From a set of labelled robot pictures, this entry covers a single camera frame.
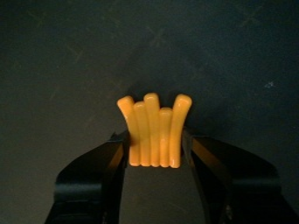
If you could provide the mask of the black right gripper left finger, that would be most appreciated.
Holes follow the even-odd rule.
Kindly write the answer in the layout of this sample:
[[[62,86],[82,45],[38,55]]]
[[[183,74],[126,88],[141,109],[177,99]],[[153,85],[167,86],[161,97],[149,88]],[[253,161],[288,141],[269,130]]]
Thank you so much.
[[[45,224],[119,224],[129,131],[114,133],[61,171]]]

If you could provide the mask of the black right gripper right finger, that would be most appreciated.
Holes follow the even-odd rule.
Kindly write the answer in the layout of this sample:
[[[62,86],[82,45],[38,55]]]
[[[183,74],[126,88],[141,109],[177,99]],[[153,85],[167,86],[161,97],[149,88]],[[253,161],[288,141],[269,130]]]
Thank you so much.
[[[191,129],[182,132],[182,148],[206,224],[299,224],[272,163]]]

